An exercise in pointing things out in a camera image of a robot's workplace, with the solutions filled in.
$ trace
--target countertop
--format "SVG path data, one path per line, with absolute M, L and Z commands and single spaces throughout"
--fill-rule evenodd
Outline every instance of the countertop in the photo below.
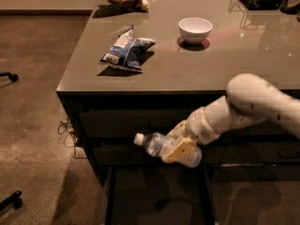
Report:
M 281 90 L 300 89 L 300 22 L 280 10 L 247 10 L 238 0 L 148 0 L 145 12 L 123 13 L 99 2 L 62 80 L 60 95 L 212 93 L 239 73 L 264 77 Z M 214 28 L 200 46 L 180 38 L 186 17 Z M 135 38 L 153 38 L 143 73 L 99 63 L 131 24 Z

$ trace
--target blue chip bag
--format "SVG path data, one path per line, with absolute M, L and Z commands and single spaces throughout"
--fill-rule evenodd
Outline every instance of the blue chip bag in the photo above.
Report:
M 139 57 L 156 42 L 150 38 L 133 38 L 133 25 L 119 36 L 100 62 L 109 62 L 112 68 L 143 72 Z

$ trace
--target white bowl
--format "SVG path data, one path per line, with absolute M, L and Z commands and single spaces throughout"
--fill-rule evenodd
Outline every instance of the white bowl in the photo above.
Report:
M 186 18 L 181 20 L 178 25 L 181 37 L 191 45 L 200 44 L 213 29 L 213 24 L 201 18 Z

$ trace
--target plastic bottle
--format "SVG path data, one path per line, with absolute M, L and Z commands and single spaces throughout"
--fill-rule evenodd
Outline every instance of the plastic bottle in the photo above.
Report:
M 176 140 L 174 138 L 166 137 L 158 132 L 149 135 L 137 133 L 134 138 L 136 145 L 144 147 L 150 156 L 159 157 L 162 158 L 162 160 L 175 146 L 175 142 Z M 190 168 L 195 168 L 199 165 L 201 159 L 202 151 L 199 147 L 196 147 L 193 153 L 185 157 L 180 157 L 176 162 Z

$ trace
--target concrete floor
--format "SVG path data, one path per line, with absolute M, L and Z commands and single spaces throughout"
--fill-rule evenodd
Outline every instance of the concrete floor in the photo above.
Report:
M 57 132 L 66 114 L 55 93 L 87 16 L 0 16 L 0 201 L 23 206 L 0 224 L 98 224 L 103 189 L 73 141 Z M 299 224 L 299 182 L 214 183 L 220 224 Z

